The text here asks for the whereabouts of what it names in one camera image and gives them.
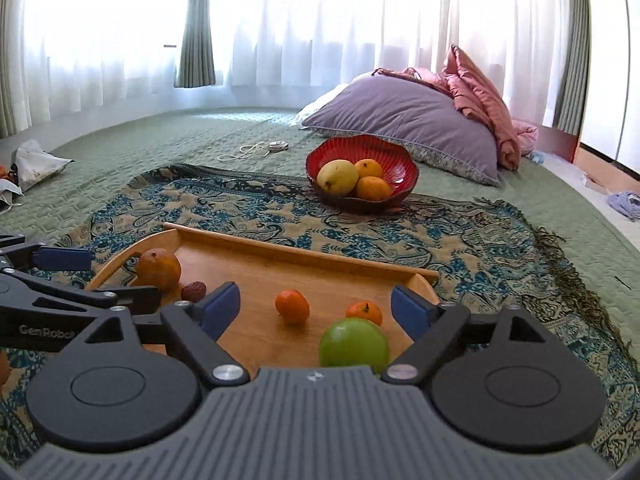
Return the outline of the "blue paisley patterned throw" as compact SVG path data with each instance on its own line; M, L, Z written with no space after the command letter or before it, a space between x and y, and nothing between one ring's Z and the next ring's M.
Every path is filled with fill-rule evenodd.
M191 165L132 179L60 239L105 262L164 223L438 273L436 294L477 313L520 304L600 378L608 396L593 448L620 466L639 452L638 364L600 293L639 275L639 259L570 192L565 236L533 226L505 200L418 195L392 214L358 217L322 205L299 178Z

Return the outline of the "red wooden bed frame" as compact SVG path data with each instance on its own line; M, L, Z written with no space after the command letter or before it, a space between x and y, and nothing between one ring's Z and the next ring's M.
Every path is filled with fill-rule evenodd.
M557 128L538 126L536 151L559 156L572 164L578 148L578 136L573 136Z

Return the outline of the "bright orange mandarin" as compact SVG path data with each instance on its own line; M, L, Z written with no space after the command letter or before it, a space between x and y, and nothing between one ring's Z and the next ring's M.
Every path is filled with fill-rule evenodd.
M11 365L6 352L0 352L0 388L2 388L11 375Z

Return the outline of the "red fruit bowl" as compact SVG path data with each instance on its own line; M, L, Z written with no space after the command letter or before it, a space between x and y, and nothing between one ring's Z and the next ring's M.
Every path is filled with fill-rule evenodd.
M409 196L419 171L405 148L370 134L334 136L306 158L323 203L355 214L382 214Z

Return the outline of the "white sheer curtain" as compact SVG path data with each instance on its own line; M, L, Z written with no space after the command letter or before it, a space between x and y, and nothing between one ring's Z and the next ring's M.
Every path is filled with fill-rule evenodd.
M1 133L175 89L188 0L1 0ZM216 84L329 89L441 70L455 44L533 122L554 113L568 0L209 0Z

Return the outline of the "white plastic bag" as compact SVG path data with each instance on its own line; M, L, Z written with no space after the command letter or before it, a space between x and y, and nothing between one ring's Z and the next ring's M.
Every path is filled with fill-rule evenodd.
M21 144L13 156L18 185L23 192L59 174L71 162L71 159L56 157L43 151L36 140L28 140Z

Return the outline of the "front orange in bowl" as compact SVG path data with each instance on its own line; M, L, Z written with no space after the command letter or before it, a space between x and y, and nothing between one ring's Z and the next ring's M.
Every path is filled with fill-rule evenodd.
M382 178L367 176L359 179L356 196L368 202L384 202L392 197L392 187Z

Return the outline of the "back orange in bowl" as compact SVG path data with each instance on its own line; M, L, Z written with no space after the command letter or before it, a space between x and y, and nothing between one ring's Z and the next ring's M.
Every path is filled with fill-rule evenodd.
M384 177L383 167L374 159L360 159L356 162L355 167L358 171L360 179L366 177L374 177L382 179Z

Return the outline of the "red date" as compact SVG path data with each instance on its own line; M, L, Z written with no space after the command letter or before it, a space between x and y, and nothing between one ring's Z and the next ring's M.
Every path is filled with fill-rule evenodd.
M183 286L180 292L180 297L184 301L192 302L196 304L201 301L207 295L206 284L200 281L191 282Z

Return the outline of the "green apple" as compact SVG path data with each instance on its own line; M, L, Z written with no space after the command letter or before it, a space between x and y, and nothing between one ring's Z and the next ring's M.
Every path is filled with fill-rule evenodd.
M382 328L363 318L343 318L332 324L319 344L322 367L365 365L375 374L390 362L390 343Z

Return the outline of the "small tangerine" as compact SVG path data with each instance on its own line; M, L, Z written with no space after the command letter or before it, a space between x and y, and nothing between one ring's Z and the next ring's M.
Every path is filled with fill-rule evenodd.
M274 300L274 306L285 324L304 324L310 315L308 301L295 289L282 290Z
M371 301L358 301L345 311L346 318L362 318L377 326L383 323L382 310Z

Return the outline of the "yellow mango in bowl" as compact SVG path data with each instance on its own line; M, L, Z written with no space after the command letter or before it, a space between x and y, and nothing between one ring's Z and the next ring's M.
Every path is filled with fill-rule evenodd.
M329 196L341 197L352 192L358 180L359 172L352 162L346 159L335 159L322 166L316 182Z

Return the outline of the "large dull brown orange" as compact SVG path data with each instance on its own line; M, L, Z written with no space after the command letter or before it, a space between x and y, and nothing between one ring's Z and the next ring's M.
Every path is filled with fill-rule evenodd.
M155 286L166 294L179 283L181 264L167 249L151 248L139 257L136 273L140 285Z

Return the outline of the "green curtain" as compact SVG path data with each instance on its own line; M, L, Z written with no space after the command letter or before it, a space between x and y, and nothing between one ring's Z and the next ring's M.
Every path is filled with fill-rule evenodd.
M209 0L188 0L175 87L194 89L215 84Z
M553 125L571 136L580 135L584 120L590 61L589 0L570 0L568 40Z

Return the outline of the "purple pillow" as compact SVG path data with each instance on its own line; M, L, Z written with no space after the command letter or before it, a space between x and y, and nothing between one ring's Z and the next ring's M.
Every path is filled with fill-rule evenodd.
M401 145L417 162L478 184L500 184L490 130L456 110L449 96L417 82L360 78L304 119L303 126L325 136L378 136Z

